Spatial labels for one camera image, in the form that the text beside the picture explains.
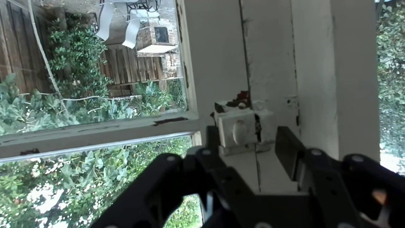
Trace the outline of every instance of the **window glass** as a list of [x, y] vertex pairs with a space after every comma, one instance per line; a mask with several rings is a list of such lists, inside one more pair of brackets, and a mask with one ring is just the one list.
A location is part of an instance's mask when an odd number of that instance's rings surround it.
[[[154, 158], [185, 155], [190, 146], [190, 137], [181, 137], [0, 164], [0, 227], [89, 227]], [[192, 195], [165, 227], [201, 223]]]
[[0, 136], [187, 109], [174, 0], [32, 2], [0, 2]]
[[381, 164], [405, 174], [405, 3], [376, 0]]

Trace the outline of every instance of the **wooden fence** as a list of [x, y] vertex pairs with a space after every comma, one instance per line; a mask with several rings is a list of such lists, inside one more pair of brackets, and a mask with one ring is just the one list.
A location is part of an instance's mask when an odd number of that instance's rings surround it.
[[[46, 19], [42, 15], [35, 19], [41, 42], [46, 45]], [[0, 0], [0, 80], [9, 73], [16, 73], [20, 93], [34, 88], [52, 91], [27, 7], [15, 0]]]
[[101, 73], [114, 81], [116, 86], [136, 82], [161, 81], [177, 78], [176, 73], [164, 73], [161, 57], [137, 57], [136, 51], [121, 44], [108, 45], [100, 63]]

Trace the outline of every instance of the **screw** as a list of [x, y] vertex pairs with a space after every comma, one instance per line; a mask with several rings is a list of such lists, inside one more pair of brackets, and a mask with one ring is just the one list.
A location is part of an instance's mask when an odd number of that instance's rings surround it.
[[318, 155], [321, 155], [322, 152], [320, 150], [311, 150], [311, 154], [318, 156]]
[[364, 158], [362, 158], [362, 157], [360, 157], [360, 156], [358, 156], [358, 155], [353, 155], [353, 156], [352, 156], [352, 159], [353, 159], [353, 161], [356, 161], [356, 162], [362, 162], [362, 161], [364, 161]]
[[175, 159], [176, 158], [174, 156], [169, 156], [166, 158], [167, 161], [174, 161]]
[[210, 155], [210, 154], [211, 154], [211, 151], [209, 151], [209, 150], [203, 150], [203, 151], [202, 151], [202, 154], [203, 154], [203, 155]]
[[352, 226], [352, 225], [350, 225], [350, 224], [348, 224], [348, 223], [341, 222], [341, 223], [339, 223], [339, 224], [337, 225], [337, 228], [355, 228], [355, 227]]
[[254, 226], [254, 228], [273, 228], [273, 227], [270, 224], [268, 224], [267, 222], [258, 222]]

